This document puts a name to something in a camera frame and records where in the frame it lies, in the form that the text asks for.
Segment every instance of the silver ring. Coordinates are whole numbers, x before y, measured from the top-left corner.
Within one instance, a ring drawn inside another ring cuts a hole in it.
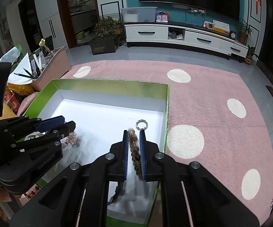
[[[146,127],[144,127],[144,128],[139,128],[139,123],[145,123],[146,124]],[[136,128],[138,129],[138,130],[146,130],[147,128],[148,128],[148,122],[146,121],[146,120],[139,120],[138,122],[136,122]]]

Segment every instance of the black alarm clock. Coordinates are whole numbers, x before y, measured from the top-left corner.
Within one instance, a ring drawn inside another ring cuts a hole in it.
[[[229,35],[230,35],[230,37],[235,38],[236,37],[236,32],[235,31],[230,31]]]

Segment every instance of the polka dot tablecloth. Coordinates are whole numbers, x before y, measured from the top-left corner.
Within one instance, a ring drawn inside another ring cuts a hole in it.
[[[239,75],[204,66],[144,60],[73,66],[63,78],[125,79],[170,85],[166,153],[200,162],[262,224],[273,200],[269,134]]]

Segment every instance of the teal wall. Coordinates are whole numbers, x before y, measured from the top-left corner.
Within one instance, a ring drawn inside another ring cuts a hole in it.
[[[221,15],[216,12],[207,11],[206,18],[205,15],[200,13],[191,13],[186,9],[174,8],[172,4],[168,3],[140,3],[138,0],[127,0],[127,7],[141,7],[141,6],[154,6],[157,7],[159,11],[169,12],[169,20],[175,22],[191,23],[195,25],[202,25],[204,21],[218,20],[226,22],[230,25],[230,29],[238,33],[237,21],[229,18],[225,15]],[[240,0],[240,18],[243,18],[244,13],[244,0]]]

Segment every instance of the green plant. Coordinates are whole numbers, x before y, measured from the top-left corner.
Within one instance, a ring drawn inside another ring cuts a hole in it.
[[[255,53],[255,47],[250,47],[250,45],[248,45],[248,56],[253,57],[253,55],[255,55],[258,59],[258,55]]]
[[[108,16],[107,18],[102,18],[100,22],[96,24],[94,31],[99,37],[106,37],[110,34],[115,34],[114,26],[119,23],[119,20]]]
[[[238,23],[238,27],[241,32],[247,34],[248,36],[251,36],[251,33],[253,32],[253,30],[246,21],[244,21],[243,19],[240,19]]]

